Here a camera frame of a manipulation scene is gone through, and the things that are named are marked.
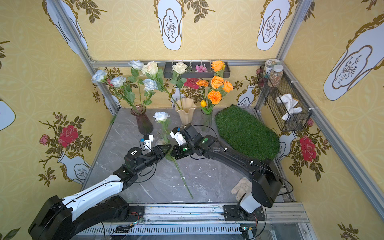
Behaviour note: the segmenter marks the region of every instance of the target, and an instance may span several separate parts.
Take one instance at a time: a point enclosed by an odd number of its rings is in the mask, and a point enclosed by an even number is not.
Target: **artificial grass mat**
[[[279,137],[257,118],[231,105],[215,116],[218,133],[233,149],[253,158],[273,159],[279,151]]]

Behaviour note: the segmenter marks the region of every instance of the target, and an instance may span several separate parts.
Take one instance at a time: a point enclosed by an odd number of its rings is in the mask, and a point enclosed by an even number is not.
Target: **jar lid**
[[[275,72],[281,72],[283,70],[283,65],[277,64],[273,66]]]
[[[265,65],[269,67],[273,67],[274,65],[280,64],[280,63],[281,62],[279,59],[268,59],[267,61],[265,61]]]

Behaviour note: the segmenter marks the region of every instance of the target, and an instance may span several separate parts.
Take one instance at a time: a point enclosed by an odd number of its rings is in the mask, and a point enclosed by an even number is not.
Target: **pink orchid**
[[[205,64],[204,66],[203,65],[196,65],[196,72],[195,73],[206,73],[207,72],[207,68],[205,67]]]

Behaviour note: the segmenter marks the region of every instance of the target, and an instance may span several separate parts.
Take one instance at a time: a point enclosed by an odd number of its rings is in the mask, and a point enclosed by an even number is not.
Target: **white cloth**
[[[299,101],[297,99],[294,99],[290,93],[286,93],[283,96],[280,95],[276,98],[276,101],[277,103],[283,103],[285,108],[287,109],[287,113],[284,114],[282,117],[284,121],[287,121],[289,115],[294,113],[300,113],[303,110],[301,107],[294,108]]]
[[[239,201],[240,198],[245,194],[252,191],[252,183],[248,181],[246,177],[243,177],[238,184],[232,189],[231,193],[236,194],[236,200]]]

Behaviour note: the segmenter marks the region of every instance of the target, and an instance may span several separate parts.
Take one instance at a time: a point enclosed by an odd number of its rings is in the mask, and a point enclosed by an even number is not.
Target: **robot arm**
[[[176,159],[196,153],[234,168],[252,182],[252,193],[240,201],[242,210],[252,213],[260,205],[272,207],[283,185],[283,181],[273,173],[278,172],[273,161],[249,158],[226,147],[213,136],[203,137],[191,124],[175,128],[171,136],[178,142],[171,152]],[[157,164],[171,148],[169,144],[158,145],[145,155],[139,147],[131,148],[124,157],[125,163],[105,180],[63,199],[57,196],[48,199],[29,227],[29,234],[33,240],[69,240],[100,222],[112,219],[126,221],[135,211],[120,196],[96,204],[127,189],[138,179],[140,171]]]

